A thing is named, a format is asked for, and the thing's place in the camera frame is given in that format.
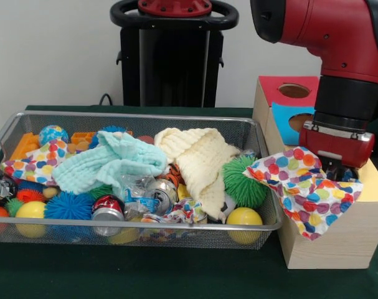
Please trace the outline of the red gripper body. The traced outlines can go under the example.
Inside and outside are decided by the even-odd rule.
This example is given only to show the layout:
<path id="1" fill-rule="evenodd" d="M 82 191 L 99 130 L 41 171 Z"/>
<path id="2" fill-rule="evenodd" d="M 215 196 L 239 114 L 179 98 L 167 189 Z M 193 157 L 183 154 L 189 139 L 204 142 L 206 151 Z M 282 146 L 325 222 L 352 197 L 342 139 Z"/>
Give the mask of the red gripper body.
<path id="1" fill-rule="evenodd" d="M 362 168 L 369 160 L 375 143 L 372 133 L 356 133 L 305 122 L 299 145 L 312 153 L 340 161 L 350 168 Z"/>

